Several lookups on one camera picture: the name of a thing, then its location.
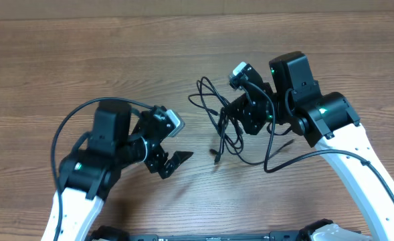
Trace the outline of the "black USB cable blue plug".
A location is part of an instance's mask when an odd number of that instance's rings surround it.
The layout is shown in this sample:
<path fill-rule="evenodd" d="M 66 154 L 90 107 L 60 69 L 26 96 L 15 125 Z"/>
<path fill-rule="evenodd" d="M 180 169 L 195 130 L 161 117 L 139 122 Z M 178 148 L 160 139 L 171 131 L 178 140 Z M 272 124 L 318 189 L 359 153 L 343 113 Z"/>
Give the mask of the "black USB cable blue plug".
<path fill-rule="evenodd" d="M 243 141 L 243 131 L 241 127 L 238 124 L 238 120 L 236 118 L 230 117 L 227 115 L 225 108 L 222 107 L 219 112 L 216 110 L 213 110 L 212 108 L 208 108 L 205 101 L 204 97 L 205 96 L 215 96 L 219 99 L 220 103 L 224 106 L 230 105 L 230 102 L 223 97 L 222 95 L 219 94 L 213 94 L 213 93 L 196 93 L 196 94 L 190 94 L 188 96 L 188 101 L 193 104 L 194 106 L 198 108 L 202 108 L 206 111 L 208 114 L 213 126 L 215 127 L 215 130 L 217 131 L 217 134 L 220 137 L 220 143 L 219 143 L 219 149 L 211 149 L 210 152 L 215 155 L 215 164 L 218 164 L 220 162 L 221 156 L 223 155 L 225 149 L 231 154 L 237 156 L 241 161 L 243 161 L 247 165 L 261 165 L 264 163 L 264 161 L 259 161 L 259 162 L 249 162 L 246 161 L 242 156 L 241 153 L 244 148 L 244 141 Z M 227 135 L 226 133 L 226 128 L 229 123 L 232 123 L 235 134 L 236 134 L 236 140 L 232 141 L 232 139 Z"/>

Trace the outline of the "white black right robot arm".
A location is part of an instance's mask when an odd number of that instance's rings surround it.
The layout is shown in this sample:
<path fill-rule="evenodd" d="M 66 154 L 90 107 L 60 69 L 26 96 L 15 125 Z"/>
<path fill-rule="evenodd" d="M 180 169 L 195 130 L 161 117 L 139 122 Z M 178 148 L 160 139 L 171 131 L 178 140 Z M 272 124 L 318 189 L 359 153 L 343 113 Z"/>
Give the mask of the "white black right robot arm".
<path fill-rule="evenodd" d="M 269 67 L 272 84 L 245 62 L 231 72 L 230 86 L 243 94 L 226 113 L 250 135 L 265 124 L 289 124 L 339 176 L 369 227 L 367 239 L 394 240 L 394 181 L 351 103 L 339 92 L 321 92 L 302 52 L 278 56 Z"/>

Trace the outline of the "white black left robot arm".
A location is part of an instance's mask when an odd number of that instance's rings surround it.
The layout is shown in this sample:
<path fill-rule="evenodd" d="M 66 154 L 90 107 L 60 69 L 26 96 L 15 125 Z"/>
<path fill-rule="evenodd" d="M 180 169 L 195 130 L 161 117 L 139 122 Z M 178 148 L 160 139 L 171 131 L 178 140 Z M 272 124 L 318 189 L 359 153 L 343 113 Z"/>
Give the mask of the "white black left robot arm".
<path fill-rule="evenodd" d="M 73 114 L 94 103 L 98 107 L 92 130 L 82 134 L 57 164 L 56 145 L 63 127 Z M 121 229 L 90 228 L 123 169 L 144 163 L 151 173 L 166 179 L 193 155 L 191 151 L 170 155 L 161 147 L 164 139 L 175 137 L 184 126 L 171 109 L 126 98 L 95 98 L 76 107 L 59 125 L 51 145 L 56 192 L 43 240 L 130 240 Z"/>

